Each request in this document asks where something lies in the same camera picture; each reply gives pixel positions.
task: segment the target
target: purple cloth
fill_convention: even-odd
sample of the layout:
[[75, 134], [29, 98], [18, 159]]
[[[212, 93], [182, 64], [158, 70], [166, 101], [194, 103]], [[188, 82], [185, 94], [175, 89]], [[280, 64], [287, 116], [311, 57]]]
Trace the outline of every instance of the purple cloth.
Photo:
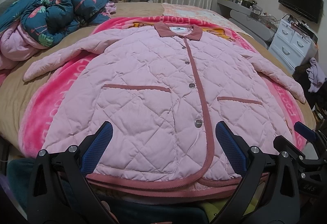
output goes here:
[[311, 82], [309, 92], [316, 93], [321, 88], [323, 83], [327, 81], [327, 77], [318, 65], [318, 62], [315, 58], [310, 59], [310, 64], [311, 67], [306, 70]]

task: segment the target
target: metal bolt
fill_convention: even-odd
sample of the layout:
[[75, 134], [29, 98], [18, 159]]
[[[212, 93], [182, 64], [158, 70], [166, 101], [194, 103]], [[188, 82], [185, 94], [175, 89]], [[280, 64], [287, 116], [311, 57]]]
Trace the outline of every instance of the metal bolt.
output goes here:
[[287, 157], [288, 157], [288, 153], [287, 153], [286, 151], [282, 151], [281, 154], [282, 154], [282, 156], [283, 156], [284, 158], [287, 158]]
[[44, 149], [39, 151], [39, 156], [43, 157], [46, 154], [46, 151]]
[[77, 150], [77, 146], [73, 145], [68, 148], [68, 151], [74, 153]]
[[251, 151], [253, 153], [258, 153], [259, 152], [259, 148], [258, 147], [251, 147]]

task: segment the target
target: blue comforter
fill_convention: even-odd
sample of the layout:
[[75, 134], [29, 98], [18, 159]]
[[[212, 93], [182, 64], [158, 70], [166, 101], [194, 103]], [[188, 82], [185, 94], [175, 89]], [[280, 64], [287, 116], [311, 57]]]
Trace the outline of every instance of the blue comforter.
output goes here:
[[38, 43], [57, 45], [68, 34], [110, 18], [109, 0], [18, 0], [0, 16], [0, 36], [16, 21]]

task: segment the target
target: dusty pink collar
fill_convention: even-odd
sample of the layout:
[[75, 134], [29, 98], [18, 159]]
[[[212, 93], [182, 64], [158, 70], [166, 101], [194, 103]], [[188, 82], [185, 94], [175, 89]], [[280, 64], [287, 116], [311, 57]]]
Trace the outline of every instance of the dusty pink collar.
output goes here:
[[[186, 28], [192, 28], [193, 31], [188, 34], [188, 35], [179, 35], [175, 32], [172, 32], [169, 27], [186, 27]], [[178, 37], [186, 37], [188, 39], [191, 40], [196, 40], [199, 41], [202, 37], [202, 29], [200, 27], [198, 27], [197, 25], [179, 25], [179, 24], [165, 24], [164, 22], [160, 21], [158, 23], [154, 24], [154, 28], [155, 30], [158, 32], [160, 37], [174, 37], [174, 36], [178, 36]]]

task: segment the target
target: beige bedspread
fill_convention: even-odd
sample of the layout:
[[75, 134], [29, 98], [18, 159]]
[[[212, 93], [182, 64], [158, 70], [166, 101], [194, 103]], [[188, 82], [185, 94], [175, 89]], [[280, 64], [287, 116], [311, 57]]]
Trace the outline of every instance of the beige bedspread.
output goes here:
[[[118, 3], [116, 6], [117, 14], [114, 14], [112, 17], [161, 16], [164, 12], [163, 7], [159, 3]], [[27, 104], [36, 90], [46, 83], [50, 77], [50, 73], [48, 73], [37, 77], [31, 82], [24, 83], [22, 77], [25, 71], [32, 62], [56, 52], [59, 49], [72, 45], [81, 38], [87, 37], [93, 30], [94, 27], [85, 27], [68, 35], [55, 47], [49, 50], [43, 50], [28, 61], [19, 63], [4, 80], [0, 87], [0, 133], [17, 149], [19, 123], [23, 117]], [[241, 34], [241, 36], [248, 40], [248, 42], [250, 42], [265, 58], [269, 59], [273, 64], [288, 74], [287, 70], [281, 65], [281, 63], [262, 45], [247, 35]], [[298, 102], [298, 104], [302, 110], [306, 125], [311, 129], [314, 129], [316, 127], [316, 122], [308, 103], [303, 105]]]

